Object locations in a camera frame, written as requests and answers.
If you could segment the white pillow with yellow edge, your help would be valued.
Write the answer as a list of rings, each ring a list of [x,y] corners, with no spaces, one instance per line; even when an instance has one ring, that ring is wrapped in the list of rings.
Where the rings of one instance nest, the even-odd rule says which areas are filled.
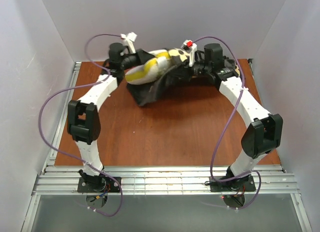
[[[149,59],[142,65],[131,68],[125,74],[125,80],[132,85],[141,85],[154,82],[165,72],[176,65],[179,61],[188,60],[189,53],[182,49],[155,50],[150,52],[154,58]]]

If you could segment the black floral plush pillowcase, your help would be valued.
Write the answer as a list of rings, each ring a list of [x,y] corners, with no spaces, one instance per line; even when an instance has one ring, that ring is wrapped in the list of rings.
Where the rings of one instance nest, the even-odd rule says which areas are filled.
[[[175,67],[178,64],[189,64],[188,60],[179,61],[176,65],[169,68],[164,75],[154,82],[132,85],[127,83],[126,87],[139,106],[157,101],[162,93],[170,86],[187,83],[195,78],[202,78],[207,83],[212,84],[217,89],[220,88],[221,82],[228,78],[236,77],[239,81],[241,77],[236,72],[236,63],[233,59],[228,59],[223,55],[223,49],[220,44],[207,44],[203,51],[196,51],[195,62],[206,62],[212,64],[212,71],[208,75],[193,76],[192,78],[175,78]]]

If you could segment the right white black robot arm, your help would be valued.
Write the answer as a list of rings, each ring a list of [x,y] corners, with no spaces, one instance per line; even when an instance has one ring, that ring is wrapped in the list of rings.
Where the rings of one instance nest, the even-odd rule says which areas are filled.
[[[207,77],[217,90],[234,106],[246,126],[241,139],[241,152],[230,165],[225,176],[210,175],[206,182],[211,190],[245,189],[252,182],[254,167],[281,143],[283,118],[265,109],[245,86],[245,75],[236,58],[223,55],[218,43],[207,44],[203,51],[186,40],[181,50],[187,53],[188,65],[183,70],[195,77]]]

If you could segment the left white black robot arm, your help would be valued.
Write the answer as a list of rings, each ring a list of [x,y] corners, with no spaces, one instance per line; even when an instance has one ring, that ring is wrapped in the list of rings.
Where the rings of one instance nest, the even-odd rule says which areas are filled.
[[[67,132],[75,141],[83,160],[83,169],[79,171],[85,185],[91,190],[102,191],[108,180],[101,171],[104,166],[100,160],[97,139],[101,132],[99,109],[107,97],[124,79],[125,70],[143,65],[155,56],[142,49],[126,53],[127,46],[112,43],[109,46],[108,59],[102,66],[98,84],[91,87],[78,100],[71,100],[67,110]]]

